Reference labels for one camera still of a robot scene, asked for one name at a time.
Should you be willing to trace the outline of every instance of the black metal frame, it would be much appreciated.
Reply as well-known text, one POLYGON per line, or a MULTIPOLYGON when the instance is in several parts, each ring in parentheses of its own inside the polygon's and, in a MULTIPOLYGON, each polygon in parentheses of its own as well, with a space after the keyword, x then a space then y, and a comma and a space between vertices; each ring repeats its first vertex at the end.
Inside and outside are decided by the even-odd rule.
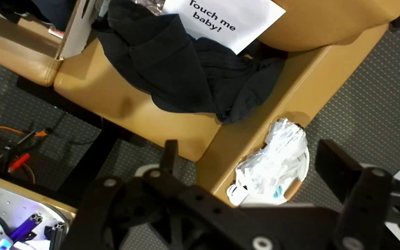
MULTIPOLYGON (((317 172, 324 177, 325 183, 337 194, 341 201, 346 201, 348 197, 356 191, 353 187, 362 181, 362 173, 364 167, 345 152, 334 140, 320 140, 317 153, 317 172)), ((364 202, 371 201, 373 197, 378 197, 377 188, 387 188, 387 195, 391 198, 391 208, 388 209, 388 220, 400 223, 400 180, 392 178, 388 185, 380 185, 375 183, 366 185, 364 202)))
MULTIPOLYGON (((395 220, 388 212, 396 190, 392 174, 381 167, 364 167, 352 174, 359 176, 353 184, 342 185, 346 190, 338 188, 349 192, 342 197, 341 215, 320 206, 238 209, 199 185, 177 180, 168 170, 177 158, 177 141, 167 145, 160 169, 143 177, 128 183, 114 176, 96 180, 81 199, 63 248, 118 248, 130 227, 139 223, 149 223, 170 248, 400 248, 384 224, 395 220)), ((332 158, 320 155, 321 173, 337 173, 338 178, 350 174, 345 167, 355 160, 335 142, 323 141, 320 152, 332 158)))
POLYGON ((112 152, 117 134, 113 130, 103 128, 98 138, 92 142, 85 155, 80 159, 78 165, 62 183, 59 192, 81 199, 84 191, 96 178, 106 158, 112 152))

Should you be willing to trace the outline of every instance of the tan seat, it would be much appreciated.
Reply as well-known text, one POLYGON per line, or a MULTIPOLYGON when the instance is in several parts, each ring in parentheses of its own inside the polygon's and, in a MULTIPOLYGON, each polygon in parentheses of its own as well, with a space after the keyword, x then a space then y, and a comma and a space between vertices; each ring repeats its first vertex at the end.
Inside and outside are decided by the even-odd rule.
POLYGON ((52 85, 62 60, 55 59, 60 40, 38 22, 18 24, 0 15, 0 65, 43 85, 52 85))
POLYGON ((160 109, 149 94, 135 88, 112 66, 99 40, 92 41, 81 55, 66 59, 55 88, 160 145, 167 138, 178 138, 181 155, 192 160, 203 155, 221 126, 212 113, 160 109))
MULTIPOLYGON (((377 0, 370 1, 375 2, 378 8, 382 3, 377 0)), ((356 31, 360 34, 345 42, 291 52, 270 98, 248 119, 234 124, 220 124, 213 115, 171 113, 159 109, 149 94, 137 90, 120 76, 105 56, 99 41, 93 41, 84 53, 63 63, 55 88, 74 102, 150 141, 163 144, 167 138, 178 138, 181 153, 196 160, 198 183, 227 199, 225 188, 235 177, 235 166, 263 144, 270 123, 281 116, 288 116, 307 126, 381 40, 388 30, 388 22, 400 13, 400 3, 396 5, 395 13, 387 13, 387 17, 378 17, 377 12, 368 15, 371 8, 359 8, 366 10, 364 17, 360 19, 349 17, 348 15, 352 10, 341 16, 332 13, 332 8, 337 13, 343 13, 339 8, 348 8, 349 2, 352 1, 346 3, 317 3, 320 8, 325 8, 321 12, 313 12, 314 8, 288 6, 289 16, 295 17, 288 22, 302 23, 302 26, 296 26, 292 31, 288 28, 280 28, 280 33, 268 31, 264 40, 271 45, 277 45, 277 41, 282 40, 284 44, 288 44, 289 34, 293 35, 291 44, 296 44, 288 47, 292 49, 328 44, 342 37, 350 37, 356 31), (314 22, 310 22, 313 31, 309 31, 307 20, 310 17, 307 16, 316 17, 314 22), (327 24, 338 30, 339 34, 327 35, 313 27, 318 20, 332 22, 327 24), (355 24, 355 28, 345 24, 346 20, 360 23, 355 24)))
POLYGON ((350 42, 363 30, 400 15, 400 0, 275 0, 287 13, 260 37, 271 47, 305 51, 350 42))

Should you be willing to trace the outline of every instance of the beige cushion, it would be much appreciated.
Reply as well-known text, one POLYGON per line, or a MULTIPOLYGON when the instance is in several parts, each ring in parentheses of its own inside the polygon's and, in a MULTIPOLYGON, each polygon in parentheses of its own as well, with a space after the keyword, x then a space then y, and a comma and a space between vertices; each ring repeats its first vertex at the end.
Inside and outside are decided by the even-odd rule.
POLYGON ((275 2, 282 5, 287 13, 260 38, 287 51, 350 42, 363 30, 388 23, 400 15, 400 0, 275 0, 275 2))
POLYGON ((52 85, 62 60, 55 59, 60 40, 48 27, 21 19, 18 24, 0 15, 0 65, 43 85, 52 85))

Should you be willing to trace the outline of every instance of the gray carpet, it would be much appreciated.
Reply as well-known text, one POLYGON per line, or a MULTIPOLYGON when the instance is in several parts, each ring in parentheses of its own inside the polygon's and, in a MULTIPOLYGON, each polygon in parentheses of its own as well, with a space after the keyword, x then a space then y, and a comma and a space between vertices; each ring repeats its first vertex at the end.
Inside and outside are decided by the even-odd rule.
MULTIPOLYGON (((400 28, 391 28, 360 67, 307 127, 312 162, 317 141, 334 138, 360 162, 400 169, 400 28)), ((341 209, 341 203, 312 167, 299 201, 341 209)))
MULTIPOLYGON (((18 128, 56 124, 63 110, 17 88, 16 80, 13 72, 0 66, 0 124, 18 128)), ((60 185, 100 130, 73 115, 66 115, 57 124, 57 131, 59 135, 48 138, 32 159, 39 183, 52 188, 60 185)), ((307 133, 313 165, 317 141, 330 137, 362 162, 384 166, 393 173, 400 169, 400 30, 387 33, 312 122, 307 133)), ((102 174, 114 173, 128 178, 138 166, 159 162, 160 155, 162 148, 156 145, 118 141, 102 174)), ((177 174, 184 181, 193 183, 193 163, 182 159, 177 174)), ((335 209, 342 206, 313 166, 295 199, 335 209)), ((146 226, 141 226, 132 231, 124 248, 164 247, 150 237, 146 226)))

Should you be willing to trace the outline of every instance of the black cable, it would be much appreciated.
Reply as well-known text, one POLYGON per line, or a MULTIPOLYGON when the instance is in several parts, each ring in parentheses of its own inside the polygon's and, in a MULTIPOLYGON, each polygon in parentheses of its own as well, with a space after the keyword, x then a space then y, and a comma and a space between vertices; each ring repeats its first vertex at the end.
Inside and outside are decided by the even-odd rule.
POLYGON ((59 119, 56 120, 56 123, 55 123, 52 127, 48 127, 48 128, 50 128, 50 134, 55 134, 55 135, 57 135, 57 137, 60 137, 60 138, 63 138, 63 140, 67 140, 71 145, 92 144, 92 142, 98 138, 98 134, 96 134, 93 138, 91 138, 91 140, 78 141, 78 140, 70 138, 68 135, 64 135, 64 134, 62 134, 62 133, 57 131, 57 127, 62 124, 62 122, 64 120, 64 117, 66 117, 67 113, 68 113, 68 112, 62 110, 62 113, 60 113, 59 119))

